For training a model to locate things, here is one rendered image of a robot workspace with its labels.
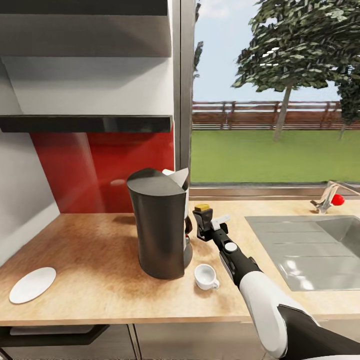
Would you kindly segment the bottle of coffee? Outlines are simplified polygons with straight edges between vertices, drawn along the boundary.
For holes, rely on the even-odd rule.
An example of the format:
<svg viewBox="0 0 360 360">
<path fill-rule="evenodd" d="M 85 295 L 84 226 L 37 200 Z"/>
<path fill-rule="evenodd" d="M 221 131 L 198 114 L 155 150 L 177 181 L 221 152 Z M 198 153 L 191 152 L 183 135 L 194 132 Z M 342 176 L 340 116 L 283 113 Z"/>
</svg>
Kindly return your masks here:
<svg viewBox="0 0 360 360">
<path fill-rule="evenodd" d="M 208 229 L 212 227 L 211 220 L 213 219 L 213 208 L 210 208 L 209 204 L 200 204 L 200 205 L 196 205 L 192 212 L 197 223 L 196 236 L 197 238 L 206 242 L 205 237 L 201 236 L 200 234 L 199 225 L 201 226 L 202 229 Z"/>
</svg>

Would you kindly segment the saucer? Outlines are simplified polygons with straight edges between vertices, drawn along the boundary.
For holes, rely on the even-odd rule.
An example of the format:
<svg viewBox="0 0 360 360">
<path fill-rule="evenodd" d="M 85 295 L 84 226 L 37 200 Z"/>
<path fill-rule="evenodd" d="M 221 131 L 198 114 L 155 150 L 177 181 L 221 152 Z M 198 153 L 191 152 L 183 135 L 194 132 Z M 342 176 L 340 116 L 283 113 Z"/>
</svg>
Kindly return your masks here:
<svg viewBox="0 0 360 360">
<path fill-rule="evenodd" d="M 11 290 L 9 298 L 15 304 L 33 300 L 51 286 L 55 277 L 56 270 L 53 267 L 39 268 L 18 281 Z"/>
</svg>

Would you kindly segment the paper coffee filter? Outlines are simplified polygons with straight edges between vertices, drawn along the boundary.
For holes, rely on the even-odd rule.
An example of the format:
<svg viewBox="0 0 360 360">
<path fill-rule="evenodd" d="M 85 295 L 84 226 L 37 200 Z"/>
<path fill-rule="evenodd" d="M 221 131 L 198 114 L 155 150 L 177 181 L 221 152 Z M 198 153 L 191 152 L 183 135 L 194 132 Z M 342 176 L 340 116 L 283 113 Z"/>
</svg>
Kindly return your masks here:
<svg viewBox="0 0 360 360">
<path fill-rule="evenodd" d="M 187 167 L 176 172 L 170 171 L 168 169 L 164 169 L 162 172 L 171 179 L 173 179 L 180 187 L 182 187 L 185 182 L 185 179 L 189 174 L 189 169 Z"/>
</svg>

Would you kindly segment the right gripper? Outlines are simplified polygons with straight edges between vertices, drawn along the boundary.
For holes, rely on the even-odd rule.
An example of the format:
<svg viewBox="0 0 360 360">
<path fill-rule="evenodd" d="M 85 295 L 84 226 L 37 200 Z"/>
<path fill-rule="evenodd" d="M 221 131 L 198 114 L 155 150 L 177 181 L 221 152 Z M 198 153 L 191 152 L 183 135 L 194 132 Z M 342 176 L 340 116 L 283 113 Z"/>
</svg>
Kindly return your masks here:
<svg viewBox="0 0 360 360">
<path fill-rule="evenodd" d="M 220 229 L 214 230 L 212 227 L 203 229 L 199 225 L 198 227 L 199 227 L 200 236 L 204 237 L 206 241 L 213 240 L 214 242 L 216 242 L 217 238 L 221 235 L 227 236 L 229 233 L 227 223 L 226 222 L 221 223 L 219 226 Z"/>
</svg>

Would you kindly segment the coffee cup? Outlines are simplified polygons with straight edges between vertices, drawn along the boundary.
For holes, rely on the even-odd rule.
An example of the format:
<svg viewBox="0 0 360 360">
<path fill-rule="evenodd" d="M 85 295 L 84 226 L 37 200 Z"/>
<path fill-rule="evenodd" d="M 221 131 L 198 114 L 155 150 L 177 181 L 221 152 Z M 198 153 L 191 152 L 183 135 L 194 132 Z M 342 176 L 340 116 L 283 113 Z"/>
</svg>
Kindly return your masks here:
<svg viewBox="0 0 360 360">
<path fill-rule="evenodd" d="M 208 264 L 200 264 L 194 271 L 194 278 L 202 290 L 217 290 L 220 282 L 216 279 L 216 271 Z"/>
</svg>

